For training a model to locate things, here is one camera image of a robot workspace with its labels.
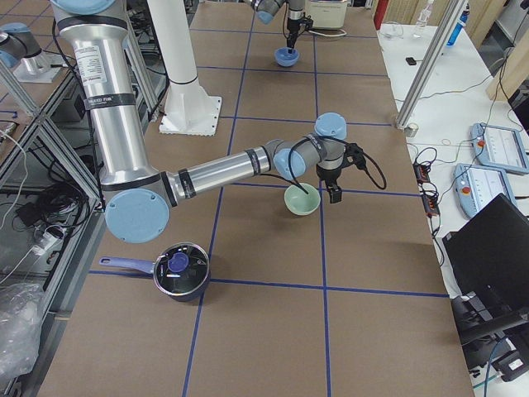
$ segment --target blue bottle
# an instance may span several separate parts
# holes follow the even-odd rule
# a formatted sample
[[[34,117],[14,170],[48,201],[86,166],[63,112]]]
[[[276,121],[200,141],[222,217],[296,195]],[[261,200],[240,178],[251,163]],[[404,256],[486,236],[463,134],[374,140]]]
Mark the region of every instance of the blue bottle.
[[[457,40],[457,36],[460,35],[461,29],[463,26],[466,25],[466,21],[469,19],[470,14],[470,6],[469,4],[466,5],[466,9],[461,14],[461,18],[457,22],[457,25],[455,25],[454,31],[452,32],[452,36],[450,36],[450,39],[448,39],[448,43],[446,45],[454,45],[455,41]]]

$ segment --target saucepan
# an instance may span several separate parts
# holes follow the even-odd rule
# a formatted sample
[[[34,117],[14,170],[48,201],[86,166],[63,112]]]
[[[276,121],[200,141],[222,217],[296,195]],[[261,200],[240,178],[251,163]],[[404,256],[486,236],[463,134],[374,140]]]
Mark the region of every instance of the saucepan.
[[[104,256],[99,265],[136,269],[153,275],[156,287],[179,302],[199,297],[207,288],[211,273],[207,253],[192,242],[180,242],[163,251],[156,262]]]

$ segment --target red object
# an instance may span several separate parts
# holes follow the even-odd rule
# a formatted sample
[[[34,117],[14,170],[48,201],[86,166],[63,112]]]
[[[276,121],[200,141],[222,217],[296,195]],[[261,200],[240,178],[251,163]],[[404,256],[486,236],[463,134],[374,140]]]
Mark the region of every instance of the red object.
[[[379,31],[380,25],[382,25],[382,20],[384,15],[386,15],[386,10],[388,9],[389,0],[379,0],[379,5],[377,6],[377,11],[374,12],[374,28]]]

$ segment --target white power plug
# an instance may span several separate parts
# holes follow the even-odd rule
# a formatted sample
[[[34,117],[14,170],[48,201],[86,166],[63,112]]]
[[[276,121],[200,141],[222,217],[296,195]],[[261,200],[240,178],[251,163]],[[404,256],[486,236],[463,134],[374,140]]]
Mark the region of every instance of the white power plug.
[[[60,226],[51,225],[44,230],[44,234],[31,250],[37,256],[43,256],[58,240],[64,238],[64,229]]]

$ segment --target black monitor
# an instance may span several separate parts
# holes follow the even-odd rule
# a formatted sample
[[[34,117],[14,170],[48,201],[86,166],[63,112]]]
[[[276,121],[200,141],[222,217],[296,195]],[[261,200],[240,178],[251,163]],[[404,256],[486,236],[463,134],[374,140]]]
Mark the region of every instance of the black monitor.
[[[497,318],[529,307],[529,219],[503,194],[443,239],[463,294]],[[529,362],[529,324],[504,329]]]

